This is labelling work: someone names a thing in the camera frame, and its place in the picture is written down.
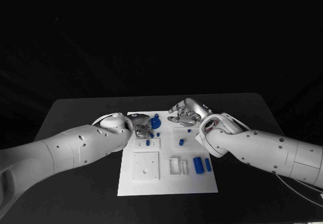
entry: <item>small blue part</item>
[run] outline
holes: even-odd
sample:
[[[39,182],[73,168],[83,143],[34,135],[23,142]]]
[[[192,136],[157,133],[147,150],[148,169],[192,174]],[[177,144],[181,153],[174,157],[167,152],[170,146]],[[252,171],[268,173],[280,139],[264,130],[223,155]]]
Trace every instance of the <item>small blue part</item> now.
[[[160,127],[160,119],[158,119],[158,114],[154,114],[154,118],[150,119],[150,123],[151,123],[151,129],[156,129]]]
[[[207,158],[205,159],[205,163],[206,163],[207,171],[210,172],[210,162],[209,162],[209,159]]]
[[[193,158],[193,166],[196,174],[203,174],[203,164],[200,157]]]

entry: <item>table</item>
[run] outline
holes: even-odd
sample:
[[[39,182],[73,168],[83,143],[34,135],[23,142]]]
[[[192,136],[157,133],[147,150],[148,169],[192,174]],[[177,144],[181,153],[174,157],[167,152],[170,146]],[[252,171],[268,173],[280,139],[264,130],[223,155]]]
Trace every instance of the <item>table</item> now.
[[[251,129],[282,135],[256,93],[60,99],[34,141],[92,124],[105,114],[169,110],[184,98],[213,113],[228,113]],[[39,182],[21,195],[0,223],[291,223],[323,220],[323,210],[284,186],[274,174],[242,164],[228,153],[212,157],[219,193],[119,196],[122,151]]]

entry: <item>robotic hand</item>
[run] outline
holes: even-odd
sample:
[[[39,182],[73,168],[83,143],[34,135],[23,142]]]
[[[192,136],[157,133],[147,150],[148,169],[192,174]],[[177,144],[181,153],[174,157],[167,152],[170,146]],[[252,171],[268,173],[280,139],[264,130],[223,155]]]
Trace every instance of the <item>robotic hand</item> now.
[[[248,165],[323,188],[323,148],[284,136],[251,130],[226,113],[213,114],[196,100],[186,98],[170,110],[169,121],[183,126],[200,122],[196,140],[220,158],[228,151]]]
[[[121,113],[114,113],[98,118],[92,125],[0,150],[0,218],[37,182],[122,150],[134,128],[134,121]]]

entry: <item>blue block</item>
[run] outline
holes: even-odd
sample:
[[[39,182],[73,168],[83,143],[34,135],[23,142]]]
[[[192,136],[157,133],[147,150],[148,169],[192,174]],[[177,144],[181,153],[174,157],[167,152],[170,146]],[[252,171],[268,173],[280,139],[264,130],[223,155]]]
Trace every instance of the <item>blue block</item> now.
[[[212,170],[210,170],[210,162],[209,162],[209,159],[207,159],[207,158],[205,159],[205,163],[206,163],[207,171],[210,172],[210,171],[212,171]]]
[[[203,174],[203,164],[200,157],[193,158],[193,166],[196,174]]]

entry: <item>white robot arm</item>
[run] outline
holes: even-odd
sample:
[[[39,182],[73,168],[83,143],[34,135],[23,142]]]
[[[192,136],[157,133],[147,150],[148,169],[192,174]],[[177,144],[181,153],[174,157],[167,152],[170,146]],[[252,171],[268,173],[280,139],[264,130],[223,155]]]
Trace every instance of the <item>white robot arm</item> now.
[[[248,165],[318,188],[323,188],[323,148],[284,136],[251,130],[243,131],[228,114],[212,114],[196,100],[184,99],[170,110],[179,112],[169,121],[183,126],[200,122],[196,140],[209,153],[220,158],[228,152]]]
[[[0,218],[23,192],[39,181],[122,150],[134,128],[132,120],[121,113],[114,113],[101,117],[92,125],[0,150]]]

